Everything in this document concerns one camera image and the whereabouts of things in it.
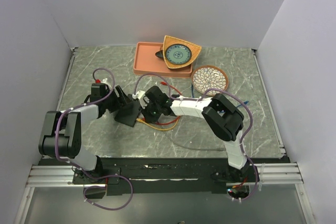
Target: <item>teal decorative plate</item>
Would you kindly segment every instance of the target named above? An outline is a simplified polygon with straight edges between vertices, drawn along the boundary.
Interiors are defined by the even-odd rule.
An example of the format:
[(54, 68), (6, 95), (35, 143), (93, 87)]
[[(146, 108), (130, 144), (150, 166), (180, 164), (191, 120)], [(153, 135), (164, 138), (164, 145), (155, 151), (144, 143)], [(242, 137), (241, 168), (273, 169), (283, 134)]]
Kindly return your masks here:
[(183, 44), (173, 44), (165, 52), (166, 60), (175, 65), (186, 64), (191, 56), (191, 50)]

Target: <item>table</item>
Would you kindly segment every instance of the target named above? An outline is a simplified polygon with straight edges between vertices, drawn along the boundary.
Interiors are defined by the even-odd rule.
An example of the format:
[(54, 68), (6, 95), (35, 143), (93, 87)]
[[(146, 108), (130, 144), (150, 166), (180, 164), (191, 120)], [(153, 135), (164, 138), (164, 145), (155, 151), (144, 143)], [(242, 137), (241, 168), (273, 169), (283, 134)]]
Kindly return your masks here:
[[(126, 94), (132, 93), (139, 77), (133, 73), (134, 55), (134, 46), (76, 48), (61, 97), (60, 109), (64, 110), (83, 102), (90, 93), (92, 72), (98, 67), (110, 69), (116, 78), (116, 84), (120, 85)], [(227, 91), (243, 101), (249, 101), (254, 125), (244, 141), (247, 154), (258, 158), (282, 157), (282, 143), (272, 119), (253, 51), (248, 48), (205, 47), (196, 59), (194, 68), (202, 65), (214, 65), (223, 69), (229, 78)], [(108, 77), (108, 74), (99, 71), (96, 76), (103, 79)], [(184, 96), (191, 96), (190, 79), (167, 80)], [(157, 77), (144, 77), (138, 90), (145, 91), (157, 84), (163, 92), (167, 92), (167, 87), (160, 85), (160, 81)], [(240, 108), (245, 117), (246, 129), (249, 117), (244, 108)], [(223, 141), (213, 134), (203, 119), (183, 116), (175, 129), (163, 133), (141, 123), (136, 123), (131, 128), (116, 122), (113, 117), (113, 114), (106, 112), (101, 118), (82, 128), (82, 144), (100, 157), (227, 157), (225, 151), (193, 151), (181, 148), (167, 137), (168, 135), (176, 142), (193, 148), (223, 148)], [(160, 121), (166, 120), (171, 118), (160, 118)]]

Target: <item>tray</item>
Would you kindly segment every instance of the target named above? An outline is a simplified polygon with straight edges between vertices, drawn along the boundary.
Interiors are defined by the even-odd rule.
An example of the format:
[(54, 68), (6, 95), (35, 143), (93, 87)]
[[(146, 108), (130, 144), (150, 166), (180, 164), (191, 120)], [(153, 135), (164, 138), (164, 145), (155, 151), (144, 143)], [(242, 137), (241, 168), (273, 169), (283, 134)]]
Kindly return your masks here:
[(190, 78), (193, 66), (189, 65), (179, 69), (169, 69), (163, 59), (158, 58), (155, 53), (160, 51), (162, 43), (139, 42), (135, 51), (133, 72), (135, 74), (157, 73), (164, 77)]

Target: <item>marble tabletop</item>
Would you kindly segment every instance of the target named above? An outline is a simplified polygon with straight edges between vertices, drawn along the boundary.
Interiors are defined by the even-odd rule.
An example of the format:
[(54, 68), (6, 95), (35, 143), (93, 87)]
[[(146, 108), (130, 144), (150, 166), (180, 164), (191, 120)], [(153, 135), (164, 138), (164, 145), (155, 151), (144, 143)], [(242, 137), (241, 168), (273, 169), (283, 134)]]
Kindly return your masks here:
[[(116, 84), (120, 85), (126, 94), (132, 93), (139, 77), (133, 73), (134, 54), (133, 46), (76, 48), (60, 109), (83, 102), (90, 93), (92, 72), (98, 67), (110, 69), (116, 78)], [(282, 157), (252, 50), (205, 47), (196, 59), (194, 67), (202, 65), (214, 65), (223, 69), (229, 78), (227, 91), (243, 101), (249, 101), (248, 107), (252, 111), (254, 124), (245, 137), (247, 154), (258, 158)], [(103, 71), (97, 72), (96, 76), (99, 79), (109, 77)], [(167, 80), (184, 96), (191, 96), (190, 79)], [(160, 81), (157, 77), (144, 77), (138, 90), (145, 91), (158, 84), (163, 92), (167, 92), (167, 87), (160, 85)], [(196, 97), (200, 96), (196, 90), (194, 92)], [(246, 129), (249, 117), (244, 108), (240, 110), (245, 117)], [(160, 121), (166, 120), (171, 118), (160, 118)], [(204, 119), (183, 116), (175, 129), (163, 133), (141, 123), (136, 123), (133, 128), (120, 124), (113, 119), (113, 114), (108, 112), (82, 128), (82, 144), (90, 152), (101, 157), (227, 157), (225, 151), (194, 151), (178, 147), (167, 135), (174, 141), (192, 148), (224, 147), (223, 141), (213, 134), (210, 127), (204, 123)]]

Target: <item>patterned bowl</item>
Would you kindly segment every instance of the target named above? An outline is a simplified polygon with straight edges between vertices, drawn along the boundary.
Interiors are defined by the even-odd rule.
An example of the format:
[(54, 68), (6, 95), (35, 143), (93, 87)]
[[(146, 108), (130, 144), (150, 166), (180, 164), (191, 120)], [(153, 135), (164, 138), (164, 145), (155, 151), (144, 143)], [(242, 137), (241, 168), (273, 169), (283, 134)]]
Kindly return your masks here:
[[(226, 90), (229, 85), (229, 79), (226, 73), (222, 69), (210, 65), (195, 69), (191, 80), (195, 89), (202, 94), (210, 88)], [(212, 90), (208, 92), (207, 95), (214, 96), (217, 93), (220, 92)]]

